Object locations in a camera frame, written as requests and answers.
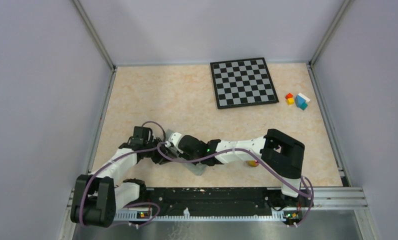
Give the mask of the grey cloth napkin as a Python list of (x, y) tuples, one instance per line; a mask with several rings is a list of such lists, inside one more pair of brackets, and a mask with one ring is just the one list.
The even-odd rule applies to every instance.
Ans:
[[(167, 129), (166, 132), (165, 132), (166, 137), (168, 135), (170, 135), (171, 133), (173, 133), (173, 132), (175, 132), (175, 131), (173, 131), (171, 129)], [(176, 160), (181, 161), (181, 164), (186, 169), (188, 169), (190, 172), (192, 172), (194, 175), (201, 176), (204, 173), (207, 165), (201, 164), (199, 162), (195, 162), (195, 163), (188, 162), (188, 160), (184, 158), (184, 152), (183, 151), (180, 151), (180, 150), (177, 150), (177, 149), (173, 149), (173, 148), (169, 148), (168, 151)]]

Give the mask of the iridescent metal spoon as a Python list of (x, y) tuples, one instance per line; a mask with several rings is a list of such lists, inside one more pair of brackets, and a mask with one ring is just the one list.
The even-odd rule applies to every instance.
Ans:
[(256, 161), (256, 160), (249, 160), (249, 161), (246, 161), (246, 164), (247, 164), (248, 166), (250, 166), (250, 167), (253, 167), (253, 168), (259, 166), (259, 162)]

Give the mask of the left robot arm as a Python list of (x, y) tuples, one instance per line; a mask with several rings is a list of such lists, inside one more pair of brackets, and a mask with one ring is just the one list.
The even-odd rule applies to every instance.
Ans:
[(126, 172), (144, 158), (161, 161), (153, 130), (135, 126), (133, 134), (122, 143), (115, 154), (91, 174), (81, 174), (75, 181), (70, 220), (83, 226), (108, 228), (116, 212), (126, 204), (141, 207), (147, 202), (145, 183), (141, 180), (125, 180), (116, 186)]

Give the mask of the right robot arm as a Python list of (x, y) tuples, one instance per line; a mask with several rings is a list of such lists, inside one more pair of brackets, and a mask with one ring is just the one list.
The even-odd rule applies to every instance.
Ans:
[(294, 206), (302, 196), (312, 200), (314, 193), (310, 183), (302, 175), (305, 145), (277, 130), (268, 129), (264, 136), (247, 140), (212, 139), (208, 142), (191, 135), (172, 132), (166, 138), (167, 147), (177, 157), (192, 165), (226, 165), (235, 162), (259, 163), (282, 183), (280, 200), (286, 206)]

